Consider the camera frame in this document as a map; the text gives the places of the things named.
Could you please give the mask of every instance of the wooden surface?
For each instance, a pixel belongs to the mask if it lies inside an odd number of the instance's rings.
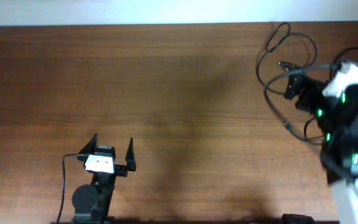
[[[61,157],[94,133],[121,164],[134,138],[137,172],[117,179],[110,215],[336,219],[317,155],[275,119],[255,77],[276,26],[0,27],[0,223],[54,222]],[[316,41],[316,64],[358,45],[358,22],[292,23],[292,30]],[[278,60],[306,63],[311,51],[306,40],[289,39],[263,62],[262,78],[282,72]],[[295,126],[309,118],[294,102],[272,98]],[[79,161],[67,160],[63,221],[73,216],[73,191],[90,180]]]

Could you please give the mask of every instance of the white wall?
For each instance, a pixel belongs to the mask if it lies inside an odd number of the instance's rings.
[[[358,21],[358,0],[0,0],[0,26]]]

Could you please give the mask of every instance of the brown wood grain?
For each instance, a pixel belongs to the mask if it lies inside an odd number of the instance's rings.
[[[54,222],[61,157],[94,133],[116,148],[117,163],[134,138],[137,172],[116,181],[115,217],[336,219],[318,147],[284,130],[255,76],[277,25],[0,27],[0,223]],[[358,45],[358,22],[292,23],[292,30],[316,41],[317,64]],[[281,72],[279,60],[304,64],[312,56],[306,40],[290,38],[263,62],[262,78]],[[272,99],[302,128],[308,114]],[[73,216],[73,191],[90,180],[79,161],[67,160],[63,221]]]

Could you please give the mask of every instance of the wooden table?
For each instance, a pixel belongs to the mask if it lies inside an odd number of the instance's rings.
[[[62,155],[94,133],[121,164],[134,138],[137,172],[117,179],[110,208],[118,218],[336,219],[317,155],[275,119],[255,76],[276,26],[0,27],[0,223],[54,222]],[[292,30],[315,40],[316,64],[358,45],[358,22]],[[279,60],[312,56],[307,40],[289,38],[263,61],[262,78],[282,72]],[[299,128],[310,117],[293,101],[272,99]],[[82,163],[67,160],[63,221],[73,216],[73,191],[90,180]]]

